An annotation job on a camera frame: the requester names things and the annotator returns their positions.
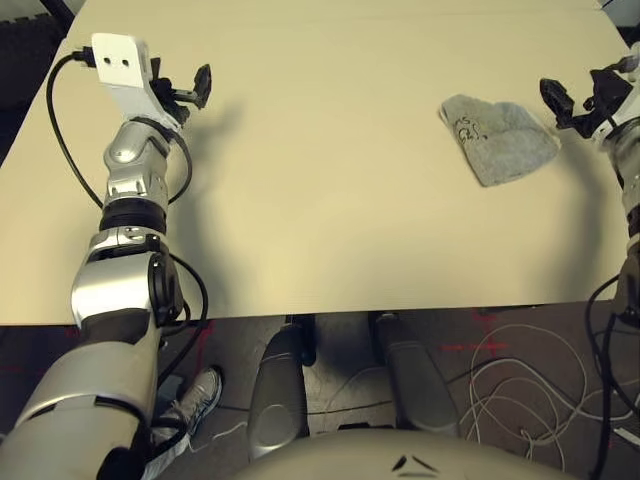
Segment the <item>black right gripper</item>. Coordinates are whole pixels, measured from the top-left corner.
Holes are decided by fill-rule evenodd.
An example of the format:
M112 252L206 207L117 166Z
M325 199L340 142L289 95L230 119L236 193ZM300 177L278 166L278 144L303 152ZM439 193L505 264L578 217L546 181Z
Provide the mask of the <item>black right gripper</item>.
M638 83L611 67L590 71L592 93L575 112L576 102L555 79L542 78L539 90L553 112L559 130L574 130L584 139L607 140L625 124L638 119Z

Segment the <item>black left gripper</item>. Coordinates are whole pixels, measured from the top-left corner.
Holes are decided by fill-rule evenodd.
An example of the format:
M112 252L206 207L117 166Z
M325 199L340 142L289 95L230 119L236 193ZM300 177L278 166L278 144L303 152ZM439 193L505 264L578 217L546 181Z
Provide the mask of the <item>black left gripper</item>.
M185 123L190 116L186 103L195 104L198 109L203 109L209 99L212 90L212 75L209 64L202 65L194 76L193 90L180 90L172 86L167 77L160 77L161 59L150 59L151 75L150 86L163 110L178 123Z

